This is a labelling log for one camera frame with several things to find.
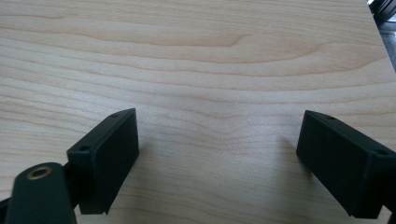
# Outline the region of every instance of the black bracket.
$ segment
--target black bracket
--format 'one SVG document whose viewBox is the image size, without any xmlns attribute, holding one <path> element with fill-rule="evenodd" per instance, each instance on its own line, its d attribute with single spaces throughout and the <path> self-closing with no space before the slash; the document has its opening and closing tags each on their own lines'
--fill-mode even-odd
<svg viewBox="0 0 396 224">
<path fill-rule="evenodd" d="M 305 111 L 297 155 L 350 216 L 396 212 L 396 153 L 339 119 Z"/>
<path fill-rule="evenodd" d="M 100 122 L 67 150 L 69 162 L 47 162 L 20 173 L 0 223 L 77 223 L 82 214 L 108 213 L 139 155 L 136 113 L 128 109 Z"/>
</svg>

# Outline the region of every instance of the black clamp jaw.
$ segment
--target black clamp jaw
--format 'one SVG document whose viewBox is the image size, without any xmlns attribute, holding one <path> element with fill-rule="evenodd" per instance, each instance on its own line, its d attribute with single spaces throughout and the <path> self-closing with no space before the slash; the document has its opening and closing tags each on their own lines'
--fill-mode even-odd
<svg viewBox="0 0 396 224">
<path fill-rule="evenodd" d="M 108 213 L 139 155 L 135 109 L 108 116 L 67 150 L 68 163 L 47 162 L 20 173 L 0 223 L 77 223 L 82 214 Z"/>
<path fill-rule="evenodd" d="M 396 214 L 394 151 L 338 119 L 305 111 L 297 155 L 350 216 L 377 218 L 382 205 Z"/>
</svg>

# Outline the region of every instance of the small hole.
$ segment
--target small hole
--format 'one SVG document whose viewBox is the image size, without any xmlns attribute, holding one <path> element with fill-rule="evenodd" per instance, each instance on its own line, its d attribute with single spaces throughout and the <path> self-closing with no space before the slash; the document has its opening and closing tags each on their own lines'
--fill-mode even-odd
<svg viewBox="0 0 396 224">
<path fill-rule="evenodd" d="M 91 147 L 83 146 L 83 147 L 81 147 L 79 150 L 80 150 L 80 151 L 86 151 L 86 150 L 90 150 L 90 148 L 91 148 Z"/>
<path fill-rule="evenodd" d="M 42 178 L 46 175 L 49 175 L 52 172 L 52 169 L 48 166 L 42 166 L 34 169 L 31 171 L 28 175 L 27 178 L 30 180 L 36 180 L 39 178 Z"/>
<path fill-rule="evenodd" d="M 32 172 L 32 177 L 41 176 L 41 175 L 45 174 L 46 172 L 47 172 L 47 170 L 45 170 L 45 169 L 36 170 L 36 171 Z"/>
<path fill-rule="evenodd" d="M 381 150 L 381 149 L 377 149 L 377 150 L 375 151 L 375 153 L 376 153 L 376 154 L 379 154 L 379 155 L 382 155 L 382 156 L 388 155 L 388 152 L 387 152 L 387 151 Z"/>
</svg>

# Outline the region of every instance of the wood grain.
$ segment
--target wood grain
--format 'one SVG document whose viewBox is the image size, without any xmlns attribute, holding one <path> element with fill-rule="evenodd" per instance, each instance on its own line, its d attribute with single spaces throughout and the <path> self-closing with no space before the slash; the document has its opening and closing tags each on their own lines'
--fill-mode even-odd
<svg viewBox="0 0 396 224">
<path fill-rule="evenodd" d="M 306 109 L 396 148 L 396 76 L 364 1 L 0 1 L 0 85 L 0 198 L 135 107 L 141 155 L 109 215 L 79 223 L 389 217 L 348 217 L 295 155 Z"/>
</svg>

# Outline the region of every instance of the wooden table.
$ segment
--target wooden table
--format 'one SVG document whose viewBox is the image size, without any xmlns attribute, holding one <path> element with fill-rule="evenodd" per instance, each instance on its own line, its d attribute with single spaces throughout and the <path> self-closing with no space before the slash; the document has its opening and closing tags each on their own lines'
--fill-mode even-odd
<svg viewBox="0 0 396 224">
<path fill-rule="evenodd" d="M 386 223 L 298 161 L 306 109 L 396 148 L 396 75 L 364 0 L 1 1 L 0 198 L 105 116 L 141 154 L 79 223 Z"/>
</svg>

